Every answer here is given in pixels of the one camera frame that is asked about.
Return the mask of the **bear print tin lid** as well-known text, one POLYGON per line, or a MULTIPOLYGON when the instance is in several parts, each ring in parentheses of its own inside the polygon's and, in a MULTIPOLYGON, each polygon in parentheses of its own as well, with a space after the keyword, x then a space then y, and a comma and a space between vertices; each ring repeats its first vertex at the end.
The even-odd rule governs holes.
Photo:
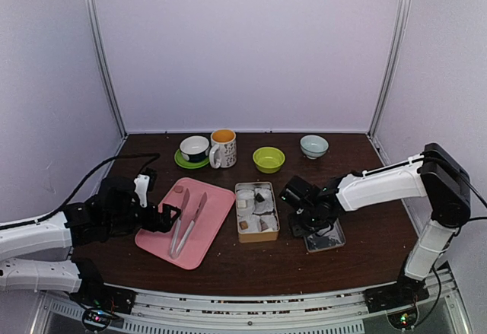
POLYGON ((304 245, 309 253, 337 249, 345 244, 346 238, 339 220, 335 221, 333 228, 322 229, 304 238, 304 245))

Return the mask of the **dark heart chocolate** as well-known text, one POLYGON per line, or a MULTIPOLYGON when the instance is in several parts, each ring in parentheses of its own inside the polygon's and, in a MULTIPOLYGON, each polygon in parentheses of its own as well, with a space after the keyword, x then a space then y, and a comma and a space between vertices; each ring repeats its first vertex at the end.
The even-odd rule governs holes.
POLYGON ((262 194, 257 193, 257 194, 255 195, 255 200, 256 200, 257 202, 264 202, 266 199, 263 197, 263 195, 262 195, 262 194))

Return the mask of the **tan tin box base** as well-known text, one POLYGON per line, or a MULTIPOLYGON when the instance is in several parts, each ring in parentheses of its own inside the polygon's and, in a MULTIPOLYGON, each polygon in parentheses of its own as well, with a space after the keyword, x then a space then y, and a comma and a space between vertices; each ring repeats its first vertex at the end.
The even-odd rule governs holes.
POLYGON ((265 243, 279 237, 280 222, 270 182, 235 185, 237 235, 240 243, 265 243))

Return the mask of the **light brown chocolate square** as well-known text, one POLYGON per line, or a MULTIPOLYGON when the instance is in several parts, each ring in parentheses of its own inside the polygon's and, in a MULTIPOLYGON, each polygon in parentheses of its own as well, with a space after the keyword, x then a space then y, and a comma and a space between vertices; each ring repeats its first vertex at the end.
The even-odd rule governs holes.
POLYGON ((248 223, 246 221, 240 222, 239 223, 239 226, 240 226, 240 229, 241 230, 246 230, 249 227, 249 225, 248 225, 248 223))

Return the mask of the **white chocolate bar piece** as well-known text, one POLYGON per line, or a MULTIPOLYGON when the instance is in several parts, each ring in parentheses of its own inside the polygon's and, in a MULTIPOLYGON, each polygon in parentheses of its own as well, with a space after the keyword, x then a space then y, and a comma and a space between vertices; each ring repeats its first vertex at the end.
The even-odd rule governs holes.
POLYGON ((237 207, 239 209, 246 209, 249 207, 248 201, 247 200, 237 200, 237 207))

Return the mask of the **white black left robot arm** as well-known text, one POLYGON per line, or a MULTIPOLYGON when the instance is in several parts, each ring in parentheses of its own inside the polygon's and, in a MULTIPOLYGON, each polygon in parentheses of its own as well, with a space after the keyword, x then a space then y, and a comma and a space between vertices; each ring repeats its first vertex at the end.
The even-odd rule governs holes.
POLYGON ((41 262, 24 256, 44 250, 76 248, 143 229, 171 231, 178 207, 148 201, 150 176, 134 180, 107 177, 86 202, 68 203, 54 212, 1 227, 1 290, 64 291, 78 294, 94 307, 110 298, 101 274, 89 259, 41 262))

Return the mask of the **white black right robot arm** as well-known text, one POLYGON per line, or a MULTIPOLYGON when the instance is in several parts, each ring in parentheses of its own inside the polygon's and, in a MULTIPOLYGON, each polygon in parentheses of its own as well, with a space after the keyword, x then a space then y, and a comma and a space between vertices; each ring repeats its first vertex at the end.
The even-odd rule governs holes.
POLYGON ((438 144, 427 144, 407 160, 332 178, 325 186, 292 177, 279 194, 293 209, 291 232, 307 237, 328 231, 348 212, 402 199, 426 198, 431 215, 407 256, 402 278, 390 288, 395 304, 407 304, 453 235, 471 216, 469 174, 438 144))

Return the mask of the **pink plastic tray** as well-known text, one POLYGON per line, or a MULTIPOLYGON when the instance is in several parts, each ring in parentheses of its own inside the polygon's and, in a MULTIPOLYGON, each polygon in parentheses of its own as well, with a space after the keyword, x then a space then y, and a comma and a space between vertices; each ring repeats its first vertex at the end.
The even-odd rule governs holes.
POLYGON ((220 227, 223 225, 228 212, 234 204, 235 194, 228 189, 184 177, 175 182, 166 196, 161 200, 161 203, 180 207, 185 192, 189 193, 189 201, 186 209, 182 213, 184 225, 193 216, 201 195, 204 192, 208 194, 208 201, 196 221, 193 231, 179 257, 176 259, 169 257, 170 242, 174 230, 169 233, 140 230, 135 235, 135 244, 142 250, 175 266, 192 270, 197 268, 203 261, 220 227), (175 192, 174 189, 176 186, 182 186, 183 191, 180 193, 175 192))

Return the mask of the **light blue patterned bowl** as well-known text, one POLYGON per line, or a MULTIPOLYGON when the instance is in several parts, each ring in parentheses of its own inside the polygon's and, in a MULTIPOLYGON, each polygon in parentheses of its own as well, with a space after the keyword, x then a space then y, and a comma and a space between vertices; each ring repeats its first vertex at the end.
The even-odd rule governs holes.
POLYGON ((300 140, 300 147, 303 154, 311 160, 324 156, 329 149, 328 141, 318 135, 305 135, 300 140))

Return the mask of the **floral white mug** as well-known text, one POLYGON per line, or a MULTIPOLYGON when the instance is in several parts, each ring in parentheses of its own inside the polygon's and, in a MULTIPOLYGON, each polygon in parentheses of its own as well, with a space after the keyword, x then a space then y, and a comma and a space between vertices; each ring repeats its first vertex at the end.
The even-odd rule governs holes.
POLYGON ((212 168, 230 168, 237 163, 237 135, 233 130, 214 131, 211 144, 208 159, 212 168))

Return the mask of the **right aluminium table rail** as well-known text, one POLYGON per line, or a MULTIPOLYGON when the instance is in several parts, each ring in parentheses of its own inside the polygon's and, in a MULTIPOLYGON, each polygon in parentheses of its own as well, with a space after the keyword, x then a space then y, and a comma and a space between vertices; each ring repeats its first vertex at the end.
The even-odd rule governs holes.
MULTIPOLYGON (((392 164, 389 156, 385 152, 383 145, 380 143, 379 139, 375 136, 370 135, 370 134, 367 134, 367 137, 368 137, 368 140, 371 143, 372 147, 374 148, 377 156, 379 157, 382 165, 392 164)), ((406 210, 407 215, 409 216, 409 220, 411 221, 412 226, 414 227, 416 235, 419 237, 421 235, 421 232, 422 232, 423 227, 424 227, 421 219, 415 213, 415 209, 411 206, 409 199, 402 199, 401 203, 402 203, 404 209, 406 210)))

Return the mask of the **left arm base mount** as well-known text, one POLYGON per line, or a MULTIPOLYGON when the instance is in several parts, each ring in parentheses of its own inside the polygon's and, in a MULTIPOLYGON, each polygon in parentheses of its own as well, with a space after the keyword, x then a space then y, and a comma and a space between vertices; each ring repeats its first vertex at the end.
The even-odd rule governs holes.
POLYGON ((132 312, 136 295, 133 290, 109 285, 80 288, 68 294, 83 310, 81 323, 89 332, 101 332, 111 323, 121 323, 122 314, 132 312))

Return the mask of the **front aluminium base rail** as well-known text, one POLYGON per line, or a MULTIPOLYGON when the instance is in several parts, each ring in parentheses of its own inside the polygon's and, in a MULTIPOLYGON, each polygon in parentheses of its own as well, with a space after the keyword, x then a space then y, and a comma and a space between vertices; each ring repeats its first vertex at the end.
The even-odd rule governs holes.
MULTIPOLYGON (((429 298, 372 312, 364 291, 379 285, 317 294, 208 296, 133 290, 130 314, 117 314, 101 333, 473 333, 455 278, 445 266, 426 279, 429 298), (419 326, 393 327, 399 312, 417 309, 419 326)), ((90 333, 83 310, 64 294, 41 293, 26 333, 90 333)))

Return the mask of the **aluminium frame post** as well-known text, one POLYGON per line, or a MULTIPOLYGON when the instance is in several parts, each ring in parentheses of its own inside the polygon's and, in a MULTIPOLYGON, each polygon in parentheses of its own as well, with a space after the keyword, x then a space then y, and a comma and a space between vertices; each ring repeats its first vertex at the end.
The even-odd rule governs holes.
POLYGON ((368 130, 368 136, 372 139, 376 137, 382 115, 385 111, 387 98, 393 84, 394 75, 399 62, 401 46, 406 33, 411 3, 412 0, 398 0, 396 20, 393 28, 393 37, 390 44, 390 51, 387 57, 387 63, 381 82, 380 92, 374 110, 374 115, 372 117, 370 128, 368 130))
POLYGON ((107 56, 103 46, 103 38, 100 29, 100 22, 97 15, 96 0, 84 0, 88 13, 88 22, 91 28, 91 36, 94 43, 94 50, 96 54, 97 66, 100 72, 101 81, 103 84, 104 92, 107 96, 107 101, 113 114, 113 118, 116 123, 118 132, 122 138, 127 136, 123 117, 119 108, 118 101, 116 99, 115 91, 113 88, 113 82, 110 75, 107 56))

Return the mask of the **left rear aluminium frame post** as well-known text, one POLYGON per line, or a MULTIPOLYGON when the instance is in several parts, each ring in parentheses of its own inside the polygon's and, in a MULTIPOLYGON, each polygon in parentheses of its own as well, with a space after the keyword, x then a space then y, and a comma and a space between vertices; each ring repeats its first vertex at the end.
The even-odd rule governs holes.
POLYGON ((88 22, 91 28, 91 36, 94 43, 94 50, 96 54, 97 66, 100 72, 101 81, 103 84, 104 92, 107 96, 107 101, 113 114, 113 118, 116 123, 118 132, 122 138, 127 136, 123 117, 119 108, 118 101, 116 99, 115 91, 113 88, 113 82, 110 75, 107 56, 103 46, 103 38, 100 29, 100 22, 97 15, 96 0, 84 0, 88 13, 88 22))

